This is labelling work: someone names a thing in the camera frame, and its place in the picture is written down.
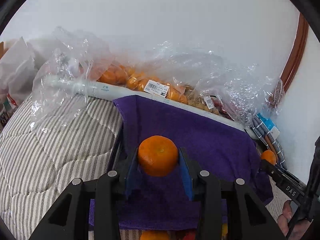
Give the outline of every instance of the screw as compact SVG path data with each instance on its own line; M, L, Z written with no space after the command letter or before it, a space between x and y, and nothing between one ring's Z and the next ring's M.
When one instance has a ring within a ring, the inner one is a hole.
M80 183L81 183L81 179L79 179L79 178L75 178L75 179L72 180L72 184L73 185L78 185Z
M205 171L205 170L200 171L200 175L201 175L202 177L208 177L209 174L210 174L210 173L209 173L208 171Z
M236 183L237 183L238 185L243 185L243 184L244 184L244 179L241 179L241 178L236 179Z
M109 177L114 177L114 176L116 176L118 173L116 172L116 171L109 171L108 172L108 176Z

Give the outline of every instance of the purple towel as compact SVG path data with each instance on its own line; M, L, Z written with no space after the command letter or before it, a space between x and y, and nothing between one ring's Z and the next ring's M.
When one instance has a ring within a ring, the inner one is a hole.
M126 152L152 135L170 138L185 147L191 159L220 179L242 178L268 204L272 189L267 174L260 172L254 142L243 131L189 111L139 96L114 100L124 120ZM129 200L119 203L121 229L183 230L196 228L199 203L188 200L178 167L166 177L142 172L142 183ZM223 221L227 221L225 201Z

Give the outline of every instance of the finger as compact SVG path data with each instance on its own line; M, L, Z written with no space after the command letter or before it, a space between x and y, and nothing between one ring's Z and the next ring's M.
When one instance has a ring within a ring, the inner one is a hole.
M285 218L287 219L291 219L292 218L292 209L290 206L290 202L291 200L287 200L284 205L283 205L283 209L282 209L282 214L285 216Z
M282 233L286 236L288 231L289 231L289 228L288 228L288 221L286 219L286 217L281 214L279 217L278 217L278 226L280 227Z
M306 219L299 221L293 228L289 240L300 240L310 226L310 222Z

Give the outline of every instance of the white tube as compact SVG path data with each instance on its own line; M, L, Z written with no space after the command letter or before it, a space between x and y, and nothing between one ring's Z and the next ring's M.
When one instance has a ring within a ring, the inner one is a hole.
M77 91L77 86L78 86L79 87L78 91L82 91L83 84L81 84L77 81L71 81L68 83L61 83L61 82L58 82L57 80L53 79L51 82L52 82L53 86L56 86L56 87L59 87L62 89L66 89L66 90L68 90L68 89L70 89L70 87L72 87L73 89L75 89ZM118 98L131 96L131 95L139 95L141 97L149 98L149 99L152 99L152 100L155 100L158 102L168 104L170 106L174 106L174 107L181 108L181 109L187 110L187 111L195 113L195 114L202 115L204 117L213 119L217 122L234 127L240 131L245 131L244 127L237 122L226 119L226 118L219 116L219 115L216 115L216 114L209 113L207 111L198 109L193 106L185 105L185 104L182 104L182 103L179 103L179 102L167 99L167 98L163 98L161 96L151 95L151 94L148 94L145 92L140 92L140 91L133 91L133 90L130 90L125 87L109 85L109 84L105 84L105 83L101 83L101 82L97 82L97 81L88 82L86 89L87 89L87 93L90 97L96 97L96 98L100 98L100 99L104 99L104 100L108 100L108 101L112 101L112 100L115 100ZM248 134L251 138L253 138L253 139L257 138L256 134L251 129L247 129L246 131L248 132Z

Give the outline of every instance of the patterned fabric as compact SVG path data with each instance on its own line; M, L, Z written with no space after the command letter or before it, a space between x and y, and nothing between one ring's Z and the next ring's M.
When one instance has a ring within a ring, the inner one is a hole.
M142 230L120 230L121 240L139 240ZM89 232L89 240L94 240L93 231Z
M44 129L31 131L31 103L30 96L0 134L0 215L18 240L30 237L72 179L92 180L107 171L122 123L112 102L89 98L69 125L56 125L66 105L44 121Z

